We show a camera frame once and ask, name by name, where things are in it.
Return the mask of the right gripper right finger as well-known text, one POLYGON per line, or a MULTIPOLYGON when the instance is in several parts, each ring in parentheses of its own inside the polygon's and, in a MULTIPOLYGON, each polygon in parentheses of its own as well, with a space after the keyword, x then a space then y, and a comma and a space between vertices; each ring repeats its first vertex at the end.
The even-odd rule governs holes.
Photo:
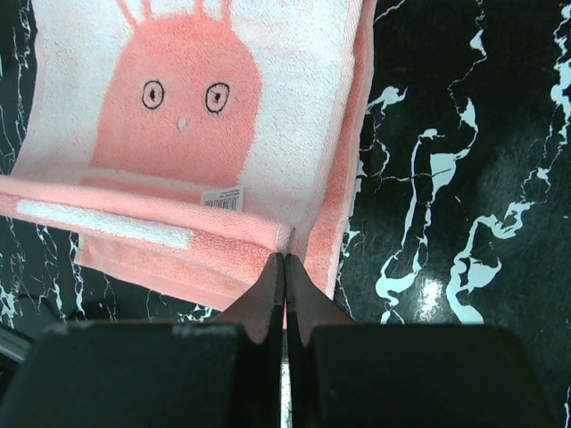
POLYGON ((519 339, 487 325, 359 323, 285 258, 296 427, 552 427, 519 339))

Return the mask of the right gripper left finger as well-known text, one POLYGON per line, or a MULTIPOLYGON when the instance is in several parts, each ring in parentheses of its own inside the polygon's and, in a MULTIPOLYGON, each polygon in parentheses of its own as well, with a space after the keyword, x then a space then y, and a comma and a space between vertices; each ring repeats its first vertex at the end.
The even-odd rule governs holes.
POLYGON ((1 404, 4 427, 277 427, 284 259, 204 323, 49 326, 1 404))

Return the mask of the pink rabbit towel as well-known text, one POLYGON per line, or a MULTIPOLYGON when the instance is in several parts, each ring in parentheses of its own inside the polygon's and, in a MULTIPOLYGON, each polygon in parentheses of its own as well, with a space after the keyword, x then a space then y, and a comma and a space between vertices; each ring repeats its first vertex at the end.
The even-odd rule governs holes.
POLYGON ((89 279, 223 310, 273 253, 332 297, 376 8, 2 2, 2 319, 89 279))

